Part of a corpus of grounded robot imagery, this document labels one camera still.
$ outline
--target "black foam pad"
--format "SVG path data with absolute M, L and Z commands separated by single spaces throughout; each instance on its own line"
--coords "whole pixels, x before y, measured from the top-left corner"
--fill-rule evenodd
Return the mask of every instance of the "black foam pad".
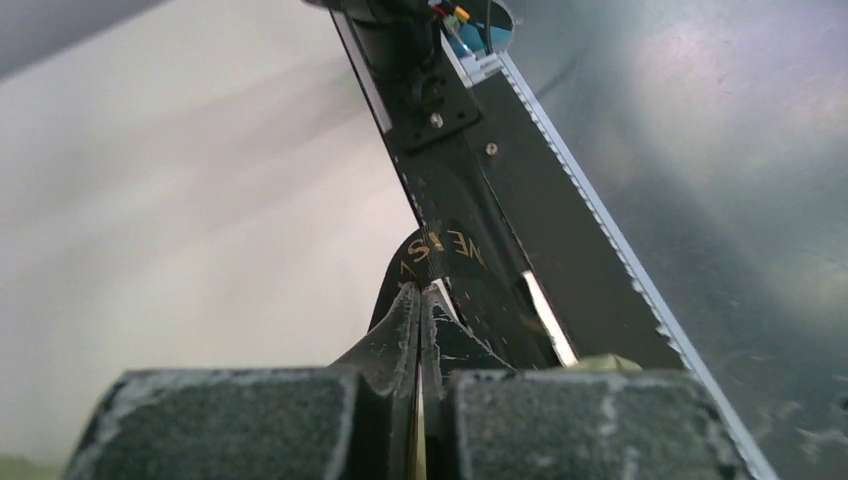
M 129 373 L 98 407 L 66 478 L 348 478 L 362 389 L 359 374 L 338 367 Z
M 458 478 L 748 478 L 701 385 L 681 373 L 466 371 L 445 404 Z

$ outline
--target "yellow object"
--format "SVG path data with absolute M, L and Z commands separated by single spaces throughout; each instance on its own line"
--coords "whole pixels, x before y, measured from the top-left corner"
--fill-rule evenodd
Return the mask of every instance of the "yellow object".
M 468 12 L 463 10 L 462 7 L 456 7 L 456 10 L 454 10 L 453 14 L 456 15 L 456 18 L 458 18 L 459 21 L 462 23 L 467 22 L 471 18 L 471 15 L 469 15 Z

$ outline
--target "white wall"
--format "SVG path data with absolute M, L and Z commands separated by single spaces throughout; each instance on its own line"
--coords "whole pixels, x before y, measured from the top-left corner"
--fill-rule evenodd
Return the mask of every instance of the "white wall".
M 328 14 L 166 2 L 0 80 L 0 454 L 128 368 L 325 364 L 416 228 Z

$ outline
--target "metal bolt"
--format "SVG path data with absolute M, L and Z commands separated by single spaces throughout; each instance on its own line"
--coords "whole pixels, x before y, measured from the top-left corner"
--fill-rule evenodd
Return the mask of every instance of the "metal bolt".
M 442 116 L 438 113 L 434 113 L 430 115 L 430 125 L 433 128 L 442 128 L 442 125 L 445 124 L 445 121 L 442 120 Z

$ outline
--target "shiny metal surface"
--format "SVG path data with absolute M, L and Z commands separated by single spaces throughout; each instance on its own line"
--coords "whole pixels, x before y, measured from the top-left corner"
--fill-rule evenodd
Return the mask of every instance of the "shiny metal surface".
M 510 55 L 785 478 L 848 471 L 848 2 L 513 0 Z

